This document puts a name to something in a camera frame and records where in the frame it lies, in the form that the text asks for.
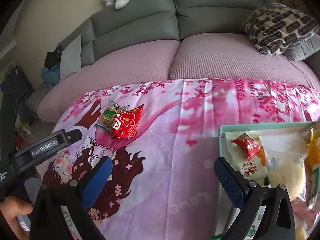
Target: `sofa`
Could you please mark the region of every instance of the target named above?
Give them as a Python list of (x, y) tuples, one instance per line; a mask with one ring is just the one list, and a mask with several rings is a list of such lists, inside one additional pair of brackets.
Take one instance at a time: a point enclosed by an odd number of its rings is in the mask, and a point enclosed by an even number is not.
[(27, 104), (47, 122), (57, 122), (83, 93), (115, 85), (182, 78), (252, 78), (320, 89), (319, 53), (291, 63), (262, 55), (242, 22), (266, 0), (130, 0), (105, 7), (58, 45), (79, 34), (81, 71), (50, 89), (42, 84)]

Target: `yellow snack bag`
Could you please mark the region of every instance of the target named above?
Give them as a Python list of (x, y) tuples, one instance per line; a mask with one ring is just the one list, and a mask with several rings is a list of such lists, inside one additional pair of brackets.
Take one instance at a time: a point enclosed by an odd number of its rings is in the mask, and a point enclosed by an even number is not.
[(313, 165), (320, 163), (320, 123), (312, 127), (306, 139), (308, 140), (308, 157), (305, 163), (312, 169)]
[(306, 240), (307, 232), (303, 227), (296, 228), (296, 240)]

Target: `screw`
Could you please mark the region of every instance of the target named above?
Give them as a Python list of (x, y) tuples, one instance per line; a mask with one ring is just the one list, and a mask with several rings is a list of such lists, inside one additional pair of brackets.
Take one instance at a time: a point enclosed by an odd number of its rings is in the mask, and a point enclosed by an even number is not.
[(249, 181), (249, 185), (250, 185), (251, 187), (257, 187), (258, 183), (256, 183), (254, 180), (250, 180), (250, 181)]
[(279, 188), (282, 189), (282, 190), (286, 190), (286, 189), (287, 189), (284, 184), (280, 184), (280, 185), (279, 185)]
[(48, 188), (48, 185), (47, 185), (47, 184), (43, 184), (43, 185), (40, 187), (41, 190), (46, 190), (47, 188)]
[(77, 184), (78, 184), (78, 181), (72, 180), (69, 185), (70, 185), (71, 187), (74, 187), (74, 186), (77, 186)]

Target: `blue gripper pad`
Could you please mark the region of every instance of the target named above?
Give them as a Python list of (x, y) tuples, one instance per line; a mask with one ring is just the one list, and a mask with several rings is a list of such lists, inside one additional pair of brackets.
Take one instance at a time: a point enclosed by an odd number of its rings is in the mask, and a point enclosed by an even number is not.
[(81, 205), (86, 210), (92, 207), (97, 200), (104, 184), (107, 182), (112, 172), (112, 160), (110, 158), (102, 158), (92, 171), (94, 172), (91, 180), (87, 183), (81, 192)]
[[(214, 172), (233, 206), (242, 210), (244, 208), (247, 194), (246, 190), (237, 182), (237, 178), (239, 179), (239, 176), (236, 171), (233, 170), (223, 157), (221, 157), (216, 159), (214, 163)], [(241, 182), (246, 182), (245, 178), (241, 174), (239, 175), (242, 177), (240, 180), (244, 179), (241, 180)]]

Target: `patterned pillow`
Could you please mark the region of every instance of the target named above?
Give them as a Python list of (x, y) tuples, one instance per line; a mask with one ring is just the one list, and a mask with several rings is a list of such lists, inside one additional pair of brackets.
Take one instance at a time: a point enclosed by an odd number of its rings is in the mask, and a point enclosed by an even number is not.
[(315, 19), (281, 3), (271, 3), (255, 10), (243, 23), (242, 29), (261, 54), (282, 54), (318, 30)]

